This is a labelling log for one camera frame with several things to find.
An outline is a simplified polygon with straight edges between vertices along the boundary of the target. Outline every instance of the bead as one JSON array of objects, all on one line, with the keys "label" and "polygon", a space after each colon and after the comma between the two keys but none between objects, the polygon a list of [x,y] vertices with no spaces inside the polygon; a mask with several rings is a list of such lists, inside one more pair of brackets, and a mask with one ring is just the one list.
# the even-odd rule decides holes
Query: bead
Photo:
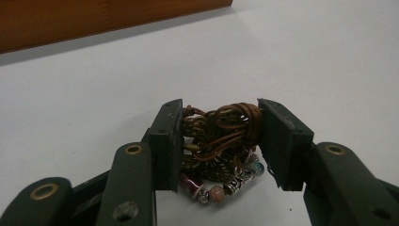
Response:
[{"label": "bead", "polygon": [[179,185],[195,199],[203,187],[203,182],[195,176],[180,173]]},{"label": "bead", "polygon": [[260,162],[250,162],[246,164],[246,168],[255,171],[255,176],[262,176],[264,173],[264,166]]},{"label": "bead", "polygon": [[248,162],[259,162],[259,157],[257,154],[253,153],[249,156]]},{"label": "bead", "polygon": [[223,187],[221,186],[213,186],[211,190],[209,190],[209,197],[215,203],[221,203],[225,199],[225,194],[223,191]]},{"label": "bead", "polygon": [[207,189],[201,189],[199,192],[199,202],[202,204],[206,204],[209,201],[209,190]]}]

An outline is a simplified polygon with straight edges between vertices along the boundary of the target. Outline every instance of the wooden board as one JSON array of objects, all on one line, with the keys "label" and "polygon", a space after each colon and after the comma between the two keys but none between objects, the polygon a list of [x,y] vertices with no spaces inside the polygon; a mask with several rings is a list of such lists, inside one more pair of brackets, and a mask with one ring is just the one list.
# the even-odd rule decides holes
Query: wooden board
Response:
[{"label": "wooden board", "polygon": [[232,0],[1,0],[0,53],[223,8]]}]

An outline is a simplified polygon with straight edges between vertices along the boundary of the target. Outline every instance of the brown wire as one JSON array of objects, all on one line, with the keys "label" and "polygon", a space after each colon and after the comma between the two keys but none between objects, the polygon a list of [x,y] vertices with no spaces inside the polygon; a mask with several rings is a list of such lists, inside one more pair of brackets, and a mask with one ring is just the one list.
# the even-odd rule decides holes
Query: brown wire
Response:
[{"label": "brown wire", "polygon": [[[222,112],[226,111],[238,113],[238,120],[240,120],[241,123],[237,125],[221,123],[220,116]],[[185,118],[194,115],[204,116],[210,123],[213,123],[215,129],[219,130],[217,131],[218,133],[213,134],[223,134],[222,137],[213,137],[213,140],[209,142],[205,142],[206,140],[199,141],[202,147],[201,152],[198,152],[198,149],[193,152],[193,155],[199,161],[209,161],[225,150],[238,145],[244,145],[245,148],[252,148],[252,146],[255,146],[259,141],[261,135],[262,112],[256,105],[247,103],[224,105],[216,111],[209,111],[207,113],[191,105],[184,108]]]}]

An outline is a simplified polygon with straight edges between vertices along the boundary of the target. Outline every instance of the tangled wire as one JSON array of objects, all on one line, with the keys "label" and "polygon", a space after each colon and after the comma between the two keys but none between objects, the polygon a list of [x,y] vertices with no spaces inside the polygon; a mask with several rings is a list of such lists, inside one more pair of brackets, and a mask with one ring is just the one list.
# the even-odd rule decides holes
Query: tangled wire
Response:
[{"label": "tangled wire", "polygon": [[262,112],[252,104],[224,105],[203,112],[189,105],[183,110],[182,171],[212,182],[224,183],[242,172],[261,136]]}]

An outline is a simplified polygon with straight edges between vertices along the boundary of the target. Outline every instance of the beaded object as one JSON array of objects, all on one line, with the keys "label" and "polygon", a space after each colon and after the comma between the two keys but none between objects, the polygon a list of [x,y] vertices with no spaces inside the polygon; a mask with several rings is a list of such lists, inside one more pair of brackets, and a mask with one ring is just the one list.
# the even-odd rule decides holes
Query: beaded object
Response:
[{"label": "beaded object", "polygon": [[[220,203],[261,176],[264,166],[253,153],[261,135],[261,110],[256,105],[225,105],[207,113],[184,108],[184,158],[179,183],[201,203]],[[201,179],[223,186],[203,187]]]}]

